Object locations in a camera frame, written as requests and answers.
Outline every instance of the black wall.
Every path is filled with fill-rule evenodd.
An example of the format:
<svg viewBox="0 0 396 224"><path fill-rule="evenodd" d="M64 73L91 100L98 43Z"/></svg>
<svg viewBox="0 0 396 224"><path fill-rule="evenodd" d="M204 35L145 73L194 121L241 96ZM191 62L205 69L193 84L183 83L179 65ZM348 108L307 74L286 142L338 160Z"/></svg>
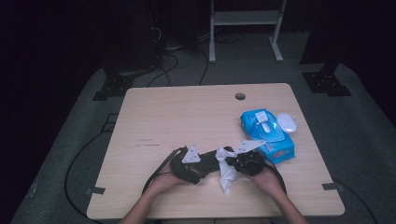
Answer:
<svg viewBox="0 0 396 224"><path fill-rule="evenodd" d="M153 63L146 5L129 0L0 2L1 223L12 219L105 55L139 66Z"/></svg>
<svg viewBox="0 0 396 224"><path fill-rule="evenodd" d="M396 126L396 2L320 0L317 6L301 63L345 64Z"/></svg>

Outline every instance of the hole in table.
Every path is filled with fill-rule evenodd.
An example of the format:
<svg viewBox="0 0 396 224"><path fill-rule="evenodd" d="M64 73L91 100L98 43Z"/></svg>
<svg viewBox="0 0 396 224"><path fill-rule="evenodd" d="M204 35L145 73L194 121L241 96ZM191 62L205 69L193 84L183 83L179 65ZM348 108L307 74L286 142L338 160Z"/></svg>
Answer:
<svg viewBox="0 0 396 224"><path fill-rule="evenodd" d="M246 95L244 93L242 93L242 92L238 92L235 95L235 99L237 99L237 100L245 100L246 98L247 98Z"/></svg>

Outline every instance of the table top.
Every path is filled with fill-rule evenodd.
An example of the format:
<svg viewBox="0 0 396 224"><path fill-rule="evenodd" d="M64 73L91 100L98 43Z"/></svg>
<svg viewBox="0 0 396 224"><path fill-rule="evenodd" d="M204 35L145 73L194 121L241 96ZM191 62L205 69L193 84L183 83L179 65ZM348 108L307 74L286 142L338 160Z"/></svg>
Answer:
<svg viewBox="0 0 396 224"><path fill-rule="evenodd" d="M235 98L243 93L245 100ZM121 218L141 195L149 176L176 148L196 145L203 154L219 147L238 147L247 139L243 112L266 108L295 117L290 137L296 158L276 167L288 195L305 216L339 216L345 211L304 115L285 83L222 86L133 88L127 91L96 182L104 194L93 194L88 217ZM222 191L219 171L197 185L176 186L160 195L149 218L276 217L275 203L250 180L237 178L229 195Z"/></svg>

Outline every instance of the white shelf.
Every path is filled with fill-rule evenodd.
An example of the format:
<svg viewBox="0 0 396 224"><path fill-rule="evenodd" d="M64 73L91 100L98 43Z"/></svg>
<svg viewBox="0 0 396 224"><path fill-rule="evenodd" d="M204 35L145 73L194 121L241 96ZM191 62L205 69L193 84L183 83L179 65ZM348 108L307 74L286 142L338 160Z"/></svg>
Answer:
<svg viewBox="0 0 396 224"><path fill-rule="evenodd" d="M214 25L276 24L279 11L217 11Z"/></svg>

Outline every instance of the person's hand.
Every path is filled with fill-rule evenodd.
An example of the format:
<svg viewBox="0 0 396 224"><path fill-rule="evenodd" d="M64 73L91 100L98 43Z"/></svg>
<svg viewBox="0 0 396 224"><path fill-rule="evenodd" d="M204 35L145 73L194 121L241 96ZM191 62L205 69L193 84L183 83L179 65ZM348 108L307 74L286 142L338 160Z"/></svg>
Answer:
<svg viewBox="0 0 396 224"><path fill-rule="evenodd" d="M279 192L283 192L276 175L269 169L264 168L262 172L257 175L246 175L246 177L253 181L253 183L255 183L261 190L268 193L270 196L274 196Z"/></svg>
<svg viewBox="0 0 396 224"><path fill-rule="evenodd" d="M149 185L149 189L156 193L164 193L174 187L175 185L186 183L184 180L177 178L172 174L171 166L168 163L161 169L160 174L157 175Z"/></svg>

